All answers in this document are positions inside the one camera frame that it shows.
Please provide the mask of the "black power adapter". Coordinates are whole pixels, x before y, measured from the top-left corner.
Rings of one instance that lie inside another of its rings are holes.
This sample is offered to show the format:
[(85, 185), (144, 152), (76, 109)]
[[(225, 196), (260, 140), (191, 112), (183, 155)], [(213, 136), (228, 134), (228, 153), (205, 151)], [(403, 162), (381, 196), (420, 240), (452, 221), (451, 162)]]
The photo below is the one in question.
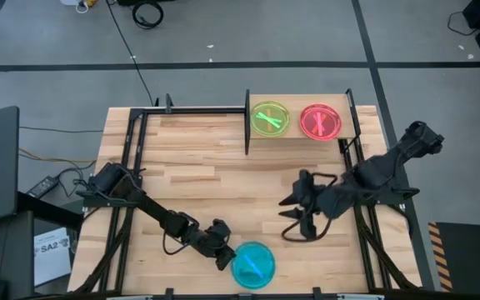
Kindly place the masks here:
[(34, 198), (42, 198), (52, 191), (59, 184), (57, 177), (46, 176), (42, 181), (38, 182), (27, 191), (27, 195)]

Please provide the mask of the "black mat with hazard stripes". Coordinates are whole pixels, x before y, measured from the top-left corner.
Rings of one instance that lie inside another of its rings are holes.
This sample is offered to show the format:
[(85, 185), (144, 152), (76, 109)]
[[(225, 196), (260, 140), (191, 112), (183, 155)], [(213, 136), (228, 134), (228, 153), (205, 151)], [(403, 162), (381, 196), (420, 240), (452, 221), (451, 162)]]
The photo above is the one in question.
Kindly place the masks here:
[(430, 222), (441, 290), (480, 295), (480, 225)]

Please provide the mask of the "wooden shelf with black sides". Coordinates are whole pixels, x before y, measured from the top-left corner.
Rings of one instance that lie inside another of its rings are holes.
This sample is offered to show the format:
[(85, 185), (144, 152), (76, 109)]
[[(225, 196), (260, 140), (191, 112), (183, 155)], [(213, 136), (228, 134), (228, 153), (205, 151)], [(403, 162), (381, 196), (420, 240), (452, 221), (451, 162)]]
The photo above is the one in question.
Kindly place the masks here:
[(337, 94), (246, 93), (245, 153), (250, 147), (320, 152), (360, 135), (351, 90)]

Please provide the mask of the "translucent blue plastic plate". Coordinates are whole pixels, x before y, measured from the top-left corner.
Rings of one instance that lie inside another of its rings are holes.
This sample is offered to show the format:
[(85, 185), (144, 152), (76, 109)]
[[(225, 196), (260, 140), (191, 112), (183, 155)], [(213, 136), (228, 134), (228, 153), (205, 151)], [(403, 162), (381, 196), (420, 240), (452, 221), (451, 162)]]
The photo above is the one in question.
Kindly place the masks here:
[(260, 242), (244, 242), (235, 253), (231, 273), (238, 285), (246, 289), (261, 289), (273, 280), (276, 260), (269, 247)]

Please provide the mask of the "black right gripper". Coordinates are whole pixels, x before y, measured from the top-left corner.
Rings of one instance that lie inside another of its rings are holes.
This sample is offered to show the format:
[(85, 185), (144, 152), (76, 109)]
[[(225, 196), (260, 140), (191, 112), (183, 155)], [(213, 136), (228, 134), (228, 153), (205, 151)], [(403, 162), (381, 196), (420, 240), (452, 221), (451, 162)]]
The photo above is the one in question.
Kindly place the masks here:
[[(329, 178), (330, 182), (328, 184), (316, 184), (314, 182), (316, 176)], [(300, 233), (308, 242), (318, 239), (317, 228), (313, 221), (313, 215), (321, 210), (318, 205), (318, 197), (336, 181), (337, 176), (335, 174), (309, 172), (306, 169), (301, 169), (299, 179), (292, 185), (292, 193), (278, 203), (279, 206), (299, 204), (302, 207), (302, 209), (295, 207), (291, 210), (282, 211), (279, 215), (298, 220)]]

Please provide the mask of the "black aluminium table frame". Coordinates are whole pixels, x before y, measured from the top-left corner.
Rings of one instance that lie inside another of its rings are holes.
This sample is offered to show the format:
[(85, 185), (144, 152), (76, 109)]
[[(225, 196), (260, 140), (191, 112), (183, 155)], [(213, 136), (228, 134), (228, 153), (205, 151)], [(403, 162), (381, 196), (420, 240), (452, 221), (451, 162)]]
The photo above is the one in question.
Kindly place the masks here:
[(107, 286), (116, 284), (124, 260), (122, 292), (161, 296), (259, 297), (276, 294), (362, 293), (368, 288), (358, 230), (352, 211), (332, 222), (316, 242), (286, 242), (281, 231), (291, 220), (278, 203), (292, 190), (302, 168), (342, 173), (336, 147), (320, 152), (289, 152), (250, 147), (245, 153), (241, 107), (155, 107), (146, 122), (134, 107), (112, 107), (107, 114), (97, 165), (127, 160), (142, 170), (147, 194), (165, 208), (196, 218), (203, 227), (220, 218), (231, 228), (230, 244), (258, 241), (277, 261), (274, 279), (264, 288), (238, 285), (230, 270), (190, 247), (163, 239), (158, 223), (135, 212), (126, 251), (111, 262)]

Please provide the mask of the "white SA2 printed sheet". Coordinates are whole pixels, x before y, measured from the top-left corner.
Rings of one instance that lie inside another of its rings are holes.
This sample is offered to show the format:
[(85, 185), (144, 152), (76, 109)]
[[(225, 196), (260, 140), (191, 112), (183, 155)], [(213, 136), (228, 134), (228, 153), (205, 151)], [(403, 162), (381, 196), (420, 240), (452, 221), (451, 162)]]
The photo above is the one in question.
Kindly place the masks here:
[(34, 238), (34, 286), (38, 287), (71, 272), (70, 237), (63, 227)]

